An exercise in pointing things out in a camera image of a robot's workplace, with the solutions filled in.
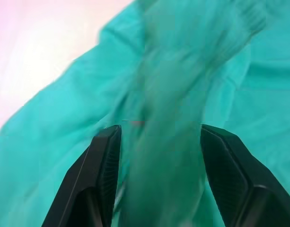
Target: pink background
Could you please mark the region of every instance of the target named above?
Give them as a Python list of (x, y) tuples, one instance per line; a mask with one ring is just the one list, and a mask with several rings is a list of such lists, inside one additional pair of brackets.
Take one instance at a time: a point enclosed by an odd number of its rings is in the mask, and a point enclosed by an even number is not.
[(0, 0), (0, 127), (132, 0)]

